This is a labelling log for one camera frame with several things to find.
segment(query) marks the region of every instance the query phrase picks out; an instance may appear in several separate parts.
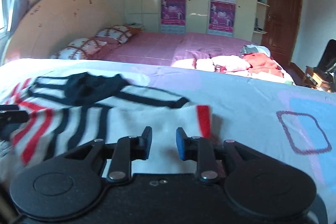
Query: striped sweater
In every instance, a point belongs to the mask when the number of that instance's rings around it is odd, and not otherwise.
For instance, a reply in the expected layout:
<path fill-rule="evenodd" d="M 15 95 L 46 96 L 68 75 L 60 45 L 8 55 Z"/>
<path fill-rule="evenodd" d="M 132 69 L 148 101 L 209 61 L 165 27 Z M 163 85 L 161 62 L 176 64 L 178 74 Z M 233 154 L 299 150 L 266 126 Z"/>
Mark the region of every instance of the striped sweater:
<path fill-rule="evenodd" d="M 0 104 L 16 104 L 30 114 L 27 123 L 8 126 L 0 133 L 10 133 L 23 166 L 38 164 L 96 138 L 112 143 L 140 135 L 151 126 L 149 160 L 154 163 L 146 171 L 178 173 L 180 167 L 175 165 L 156 168 L 164 160 L 162 151 L 176 148 L 176 128 L 183 127 L 191 136 L 210 134 L 208 106 L 194 106 L 187 98 L 165 90 L 131 85 L 120 75 L 44 75 L 17 84 L 1 98 Z"/>

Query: bed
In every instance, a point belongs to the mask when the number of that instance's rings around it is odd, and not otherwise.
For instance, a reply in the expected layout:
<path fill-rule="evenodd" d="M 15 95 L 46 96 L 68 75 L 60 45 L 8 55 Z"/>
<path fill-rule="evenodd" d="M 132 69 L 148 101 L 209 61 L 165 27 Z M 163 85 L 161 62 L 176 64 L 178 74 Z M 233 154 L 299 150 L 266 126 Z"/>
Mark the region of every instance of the bed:
<path fill-rule="evenodd" d="M 103 28 L 122 23 L 106 0 L 40 1 L 6 45 L 2 56 L 2 64 L 6 64 L 0 67 L 0 94 L 17 82 L 50 72 L 94 70 L 102 75 L 135 75 L 139 85 L 177 93 L 195 104 L 210 105 L 212 134 L 219 140 L 234 139 L 309 174 L 327 207 L 329 223 L 336 221 L 336 173 L 332 168 L 336 166 L 332 149 L 336 145 L 336 125 L 332 122 L 336 113 L 334 94 L 170 66 L 175 58 L 187 58 L 189 53 L 200 58 L 212 53 L 238 55 L 246 44 L 239 39 L 206 34 L 143 33 L 117 50 L 108 47 L 105 52 L 98 52 L 100 56 L 95 60 L 48 59 L 70 40 L 92 37 Z M 172 159 L 177 159 L 175 147 L 170 151 Z M 23 166 L 15 155 L 8 160 L 0 167 L 2 171 L 4 166 L 10 167 L 1 173 L 9 182 Z M 151 166 L 148 161 L 133 170 L 165 173 L 169 166 L 163 162 Z M 188 163 L 187 167 L 175 165 L 179 172 L 194 168 Z"/>
<path fill-rule="evenodd" d="M 169 66 L 51 59 L 21 59 L 0 67 L 1 79 L 8 80 L 1 83 L 0 91 L 27 77 L 70 69 L 138 74 L 143 85 L 180 94 L 195 104 L 209 104 L 212 134 L 221 141 L 234 139 L 309 174 L 326 205 L 329 223 L 336 221 L 336 173 L 333 171 L 336 154 L 332 149 L 336 145 L 336 125 L 332 122 L 336 113 L 334 94 Z M 165 164 L 149 167 L 151 161 L 147 164 L 133 170 L 164 173 L 168 168 Z M 182 166 L 179 171 L 190 170 L 192 166 Z"/>
<path fill-rule="evenodd" d="M 18 58 L 50 58 L 69 42 L 94 37 L 100 30 L 114 25 L 122 25 L 122 20 L 106 0 L 41 0 L 21 20 L 0 64 Z M 249 42 L 242 39 L 210 34 L 141 33 L 120 47 L 107 44 L 88 59 L 202 69 L 196 66 L 197 60 L 241 56 L 246 44 Z M 193 59 L 195 64 L 184 66 L 177 62 L 188 59 Z M 278 68 L 283 78 L 275 81 L 294 82 L 283 68 Z M 269 80 L 269 74 L 261 77 L 245 71 L 237 75 Z"/>

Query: pink bedsheet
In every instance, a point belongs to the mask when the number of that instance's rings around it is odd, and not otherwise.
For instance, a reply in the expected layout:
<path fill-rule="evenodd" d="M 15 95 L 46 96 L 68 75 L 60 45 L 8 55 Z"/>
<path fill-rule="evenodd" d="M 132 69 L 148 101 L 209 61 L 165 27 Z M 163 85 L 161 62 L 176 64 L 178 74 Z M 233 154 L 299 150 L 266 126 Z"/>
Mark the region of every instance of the pink bedsheet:
<path fill-rule="evenodd" d="M 243 39 L 223 37 L 213 34 L 187 33 L 174 53 L 173 62 L 177 60 L 207 59 L 219 55 L 240 56 L 240 50 L 247 44 Z"/>
<path fill-rule="evenodd" d="M 177 60 L 240 55 L 250 42 L 220 35 L 142 33 L 123 45 L 106 45 L 91 60 L 171 66 Z"/>
<path fill-rule="evenodd" d="M 91 60 L 170 66 L 180 34 L 142 33 L 123 45 L 106 45 Z"/>

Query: pillow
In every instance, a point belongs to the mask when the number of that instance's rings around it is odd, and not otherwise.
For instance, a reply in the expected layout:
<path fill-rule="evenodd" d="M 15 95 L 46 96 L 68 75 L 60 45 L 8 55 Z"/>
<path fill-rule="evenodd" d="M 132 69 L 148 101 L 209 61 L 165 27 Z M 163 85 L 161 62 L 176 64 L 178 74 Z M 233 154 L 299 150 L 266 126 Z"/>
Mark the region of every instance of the pillow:
<path fill-rule="evenodd" d="M 125 44 L 131 37 L 140 32 L 141 30 L 139 29 L 117 25 L 101 30 L 96 37 L 98 37 L 100 41 L 105 41 L 108 44 Z"/>
<path fill-rule="evenodd" d="M 107 43 L 93 38 L 80 38 L 71 42 L 65 49 L 57 52 L 51 59 L 88 59 L 90 55 L 98 52 Z"/>
<path fill-rule="evenodd" d="M 197 70 L 214 72 L 215 71 L 215 66 L 213 65 L 213 62 L 210 58 L 198 59 L 196 61 L 196 69 Z"/>
<path fill-rule="evenodd" d="M 182 69 L 195 69 L 196 68 L 196 59 L 189 58 L 189 59 L 182 59 L 177 60 L 172 67 L 174 68 L 182 68 Z"/>
<path fill-rule="evenodd" d="M 223 67 L 223 72 L 247 70 L 250 63 L 236 55 L 220 55 L 211 58 L 215 66 Z"/>

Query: red stripe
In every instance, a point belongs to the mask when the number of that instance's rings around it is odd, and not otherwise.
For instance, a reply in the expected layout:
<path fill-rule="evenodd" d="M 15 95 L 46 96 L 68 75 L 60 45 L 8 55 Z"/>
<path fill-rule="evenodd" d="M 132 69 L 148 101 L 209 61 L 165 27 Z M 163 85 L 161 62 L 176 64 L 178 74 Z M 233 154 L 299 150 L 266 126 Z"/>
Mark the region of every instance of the red stripe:
<path fill-rule="evenodd" d="M 26 135 L 26 133 L 32 128 L 32 126 L 36 122 L 36 117 L 36 112 L 33 111 L 32 113 L 30 113 L 30 119 L 27 126 L 12 137 L 13 145 L 16 145 L 23 138 L 23 136 Z"/>
<path fill-rule="evenodd" d="M 24 81 L 24 83 L 23 83 L 23 85 L 21 86 L 20 89 L 18 89 L 20 83 L 17 83 L 16 86 L 14 87 L 14 89 L 12 90 L 12 92 L 11 92 L 11 94 L 10 94 L 10 97 L 13 97 L 13 96 L 16 95 L 19 91 L 25 89 L 25 88 L 28 86 L 30 80 L 31 80 L 31 78 L 26 79 L 26 80 Z"/>
<path fill-rule="evenodd" d="M 38 104 L 35 104 L 35 103 L 32 103 L 32 102 L 22 101 L 19 93 L 16 94 L 14 101 L 15 101 L 15 104 L 17 104 L 19 106 L 22 106 L 22 107 L 26 107 L 26 108 L 30 109 L 32 112 L 30 113 L 30 119 L 29 119 L 29 122 L 28 122 L 27 126 L 23 130 L 19 131 L 17 134 L 15 134 L 13 136 L 13 138 L 12 138 L 13 146 L 15 146 L 35 124 L 35 122 L 36 122 L 36 111 L 45 109 L 44 107 L 41 107 Z"/>
<path fill-rule="evenodd" d="M 34 110 L 34 111 L 39 111 L 39 110 L 46 109 L 45 107 L 42 107 L 38 104 L 35 104 L 35 103 L 32 103 L 32 102 L 25 102 L 25 101 L 20 102 L 20 106 L 30 108 L 31 110 Z"/>
<path fill-rule="evenodd" d="M 11 92 L 11 94 L 10 94 L 11 97 L 13 97 L 13 96 L 16 94 L 16 92 L 17 92 L 17 87 L 19 86 L 19 84 L 20 84 L 20 83 L 17 83 L 16 86 L 14 87 L 14 89 L 12 90 L 12 92 Z"/>
<path fill-rule="evenodd" d="M 53 111 L 50 108 L 46 109 L 46 118 L 39 130 L 36 132 L 33 138 L 27 143 L 26 148 L 24 149 L 23 153 L 21 154 L 21 159 L 26 165 L 33 157 L 37 143 L 39 142 L 41 136 L 46 132 L 51 124 L 51 120 L 53 117 Z"/>
<path fill-rule="evenodd" d="M 210 107 L 196 106 L 198 125 L 203 138 L 209 138 L 211 135 Z"/>
<path fill-rule="evenodd" d="M 31 78 L 26 79 L 26 81 L 24 81 L 21 90 L 25 89 L 26 87 L 28 87 L 28 83 L 30 82 Z"/>

